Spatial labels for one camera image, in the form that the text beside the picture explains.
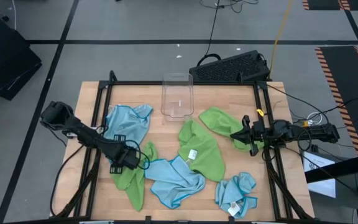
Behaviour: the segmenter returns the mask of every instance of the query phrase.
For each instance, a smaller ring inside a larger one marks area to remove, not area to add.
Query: white paper
[[[194,150],[194,149],[190,149],[190,152],[189,152],[189,159],[193,159],[195,160],[196,159],[196,156],[197,156],[197,151]]]
[[[230,203],[230,208],[227,210],[231,216],[234,216],[237,212],[239,212],[240,207],[236,202]]]
[[[329,159],[325,159],[314,154],[305,152],[303,154],[306,158],[310,159],[311,162],[314,162],[319,167],[328,166],[334,164],[334,161],[330,161]],[[307,159],[303,158],[303,170],[309,171],[313,169],[318,169],[314,164],[309,162]],[[322,180],[319,182],[314,182],[308,184],[309,190],[312,192],[316,192],[322,195],[326,195],[328,197],[335,198],[336,197],[336,189],[335,189],[335,180]]]

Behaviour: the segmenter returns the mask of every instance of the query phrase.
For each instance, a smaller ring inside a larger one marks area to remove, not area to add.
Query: wooden table
[[[270,85],[284,91],[283,83],[281,82],[272,82]],[[91,123],[97,88],[98,82],[82,83],[75,115],[87,125]],[[165,120],[160,112],[161,92],[161,86],[158,85],[114,85],[110,105],[122,104],[137,106],[144,103],[150,104],[154,108],[154,111],[151,117],[150,129],[141,144],[141,148],[148,141],[153,141],[158,151],[158,157],[170,160],[177,155],[177,151],[180,147],[178,133],[183,122],[168,122]],[[273,117],[275,119],[291,121],[286,96],[272,88],[268,90],[268,93],[273,108]],[[263,111],[266,111],[264,108],[265,103],[262,90],[260,90],[260,97]],[[102,100],[98,118],[99,123],[101,121],[103,103]],[[221,108],[238,120],[241,120],[245,114],[249,115],[251,122],[257,120],[254,92],[251,86],[195,85],[194,106],[195,112],[193,119],[202,126],[204,125],[199,120],[198,115],[212,106]],[[250,157],[248,152],[235,150],[229,138],[211,131],[209,132],[216,138],[224,159],[226,166],[224,178],[230,179],[239,172],[248,172],[257,183],[251,196],[259,199],[258,206],[256,209],[249,210],[244,220],[274,221],[268,175],[265,162],[261,158],[262,153],[258,153],[256,157]],[[64,160],[78,149],[79,146],[76,139],[69,140]],[[298,150],[295,142],[287,146]],[[85,150],[83,149],[67,163],[60,174],[53,204],[56,212],[62,210],[78,188],[84,154]],[[286,149],[281,150],[281,155],[289,191],[305,211],[309,215],[314,216],[300,156]],[[158,198],[150,192],[152,184],[152,180],[145,180],[143,209],[140,212],[135,211],[125,191],[118,190],[114,185],[114,181],[110,178],[109,174],[109,162],[105,157],[102,157],[91,218],[97,220],[144,220],[146,215],[150,215],[152,220],[227,221],[229,214],[219,209],[214,202],[215,187],[217,184],[215,182],[207,180],[205,188],[202,191],[185,199],[181,207],[174,210],[162,205]],[[282,194],[278,188],[277,193],[280,213],[282,217],[285,217]],[[88,191],[85,192],[83,197],[82,215],[85,214],[87,199]]]

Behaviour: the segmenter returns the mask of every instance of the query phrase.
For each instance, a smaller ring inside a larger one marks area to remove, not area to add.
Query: green towel
[[[142,152],[149,157],[150,161],[157,159],[157,151],[151,141],[146,144]],[[147,167],[147,161],[144,163],[145,157],[142,156],[139,165]],[[123,167],[121,174],[111,174],[111,178],[114,179],[114,183],[119,190],[125,190],[134,209],[140,211],[144,199],[144,170],[138,167],[133,170]]]
[[[216,140],[194,120],[185,121],[179,132],[180,157],[191,170],[209,180],[219,182],[224,176],[224,164]],[[197,152],[195,158],[189,153]]]
[[[226,137],[230,137],[232,133],[236,133],[242,129],[242,124],[239,120],[216,107],[211,107],[202,112],[199,117],[207,128]],[[255,144],[258,148],[264,146],[263,142],[255,142]],[[234,148],[240,151],[248,152],[251,150],[250,145],[235,139],[233,139],[233,145]]]

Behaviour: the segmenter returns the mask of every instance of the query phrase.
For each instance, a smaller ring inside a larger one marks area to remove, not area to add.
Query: clear plastic container
[[[162,78],[161,113],[167,121],[190,119],[194,112],[193,77],[190,74],[166,74]]]

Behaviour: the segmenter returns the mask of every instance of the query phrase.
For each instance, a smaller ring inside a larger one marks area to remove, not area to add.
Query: blue cloth
[[[144,176],[155,180],[150,190],[163,205],[171,209],[179,207],[182,200],[205,187],[205,177],[191,171],[180,156],[171,161],[157,159],[150,162]]]
[[[228,212],[231,202],[236,202],[240,211],[234,215],[234,218],[243,218],[248,209],[256,208],[258,204],[258,198],[245,196],[250,194],[255,186],[254,178],[246,172],[235,175],[229,181],[221,180],[216,186],[215,203]]]
[[[114,135],[123,134],[127,140],[133,140],[139,145],[149,130],[150,114],[153,108],[148,105],[140,105],[131,108],[126,105],[116,105],[106,117],[108,130],[104,137],[114,139]],[[133,142],[126,142],[128,146],[137,148]]]

